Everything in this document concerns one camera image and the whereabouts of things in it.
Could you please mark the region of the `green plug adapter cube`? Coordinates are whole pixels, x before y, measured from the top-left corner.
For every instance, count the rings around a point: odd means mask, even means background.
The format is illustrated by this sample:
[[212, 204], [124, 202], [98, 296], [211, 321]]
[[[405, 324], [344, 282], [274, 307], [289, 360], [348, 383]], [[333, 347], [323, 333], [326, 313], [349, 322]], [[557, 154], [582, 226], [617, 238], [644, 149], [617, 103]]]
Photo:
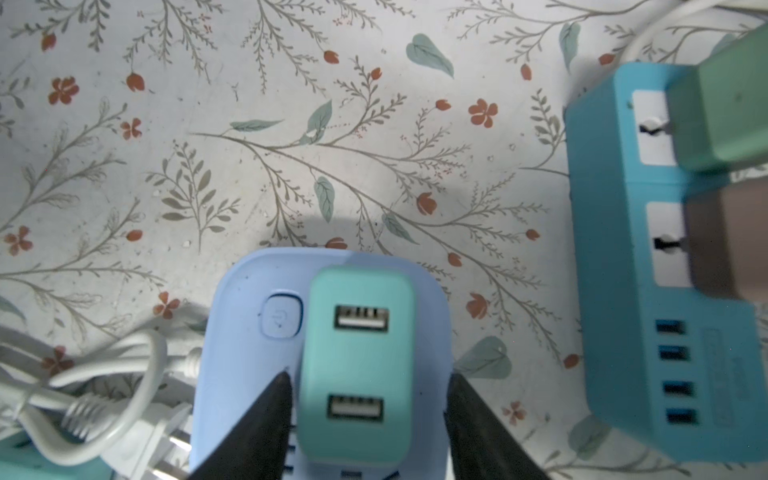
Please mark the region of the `green plug adapter cube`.
[[666, 91], [678, 164], [728, 172], [767, 162], [767, 27], [752, 31]]

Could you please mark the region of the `teal blue power strip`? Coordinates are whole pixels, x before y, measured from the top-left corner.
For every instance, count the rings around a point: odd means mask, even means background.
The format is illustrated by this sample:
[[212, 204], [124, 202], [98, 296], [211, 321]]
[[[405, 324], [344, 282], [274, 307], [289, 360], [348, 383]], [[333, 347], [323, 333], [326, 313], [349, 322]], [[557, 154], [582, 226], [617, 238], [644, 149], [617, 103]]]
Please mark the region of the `teal blue power strip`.
[[601, 421], [677, 461], [767, 457], [754, 307], [697, 291], [684, 202], [726, 186], [683, 170], [661, 132], [682, 66], [629, 63], [571, 103], [565, 133], [585, 354]]

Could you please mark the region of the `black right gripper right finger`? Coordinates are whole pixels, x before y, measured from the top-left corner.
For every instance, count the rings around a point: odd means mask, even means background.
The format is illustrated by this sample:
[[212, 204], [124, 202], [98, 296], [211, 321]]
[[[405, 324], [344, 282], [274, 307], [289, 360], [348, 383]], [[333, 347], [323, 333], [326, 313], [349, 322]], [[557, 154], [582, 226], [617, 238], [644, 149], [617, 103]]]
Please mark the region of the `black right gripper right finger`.
[[444, 420], [456, 479], [548, 479], [459, 373], [449, 381]]

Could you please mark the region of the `pink plug adapter cube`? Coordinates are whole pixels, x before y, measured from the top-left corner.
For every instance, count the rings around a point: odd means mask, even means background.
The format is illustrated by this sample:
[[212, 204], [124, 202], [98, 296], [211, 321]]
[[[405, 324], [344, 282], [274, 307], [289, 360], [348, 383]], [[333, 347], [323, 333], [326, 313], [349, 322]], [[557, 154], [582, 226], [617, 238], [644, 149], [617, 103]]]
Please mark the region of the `pink plug adapter cube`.
[[767, 301], [767, 179], [732, 183], [684, 203], [690, 275], [714, 298]]

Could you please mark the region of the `light blue round power strip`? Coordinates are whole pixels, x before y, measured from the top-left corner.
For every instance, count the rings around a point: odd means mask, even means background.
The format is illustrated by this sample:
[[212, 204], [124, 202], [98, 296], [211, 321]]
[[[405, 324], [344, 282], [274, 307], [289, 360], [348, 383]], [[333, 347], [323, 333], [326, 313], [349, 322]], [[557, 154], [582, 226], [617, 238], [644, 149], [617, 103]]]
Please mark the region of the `light blue round power strip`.
[[220, 282], [195, 393], [191, 466], [200, 466], [221, 444], [279, 372], [298, 372], [310, 280], [322, 268], [337, 265], [391, 269], [415, 284], [415, 444], [396, 467], [360, 470], [312, 463], [290, 448], [285, 478], [445, 478], [449, 439], [443, 411], [452, 356], [449, 307], [440, 285], [426, 269], [402, 258], [320, 248], [260, 250], [239, 261]]

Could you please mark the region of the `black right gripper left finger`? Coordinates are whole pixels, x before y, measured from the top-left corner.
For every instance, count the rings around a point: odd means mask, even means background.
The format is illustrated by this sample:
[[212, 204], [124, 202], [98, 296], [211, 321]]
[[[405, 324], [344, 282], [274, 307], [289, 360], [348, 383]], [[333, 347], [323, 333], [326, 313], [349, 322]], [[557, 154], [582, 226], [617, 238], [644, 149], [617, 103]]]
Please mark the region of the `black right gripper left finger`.
[[281, 372], [189, 478], [280, 479], [288, 451], [292, 401], [290, 375]]

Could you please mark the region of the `teal plug adapter cube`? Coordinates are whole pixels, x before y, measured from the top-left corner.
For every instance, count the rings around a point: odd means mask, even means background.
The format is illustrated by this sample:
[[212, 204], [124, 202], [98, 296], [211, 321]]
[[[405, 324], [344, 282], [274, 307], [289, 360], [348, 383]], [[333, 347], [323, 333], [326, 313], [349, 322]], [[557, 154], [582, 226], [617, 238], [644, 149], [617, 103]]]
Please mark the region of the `teal plug adapter cube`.
[[384, 467], [407, 456], [416, 313], [399, 272], [343, 265], [312, 280], [297, 407], [310, 461]]

